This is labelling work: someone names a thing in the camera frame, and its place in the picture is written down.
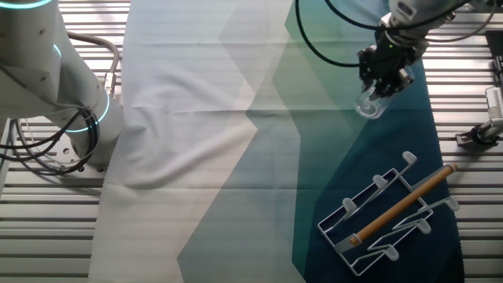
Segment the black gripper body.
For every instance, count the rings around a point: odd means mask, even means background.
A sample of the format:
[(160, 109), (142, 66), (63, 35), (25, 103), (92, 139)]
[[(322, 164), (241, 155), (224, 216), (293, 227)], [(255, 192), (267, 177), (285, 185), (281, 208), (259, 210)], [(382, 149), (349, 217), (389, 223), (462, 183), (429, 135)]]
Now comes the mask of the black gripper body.
[(369, 50), (370, 78), (385, 79), (419, 60), (424, 53), (424, 45), (419, 43), (407, 46), (389, 39), (380, 39), (370, 45)]

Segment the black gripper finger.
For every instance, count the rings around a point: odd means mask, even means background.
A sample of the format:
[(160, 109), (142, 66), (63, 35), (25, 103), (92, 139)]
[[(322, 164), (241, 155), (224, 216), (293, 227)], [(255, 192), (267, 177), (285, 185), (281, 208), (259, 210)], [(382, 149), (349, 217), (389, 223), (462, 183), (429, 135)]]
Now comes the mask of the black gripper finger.
[(373, 73), (373, 55), (377, 46), (368, 46), (358, 52), (359, 61), (359, 79), (362, 81), (362, 93), (365, 93), (376, 83), (376, 77)]
[(383, 78), (376, 79), (373, 99), (391, 97), (409, 87), (413, 82), (414, 73), (411, 68), (393, 71)]

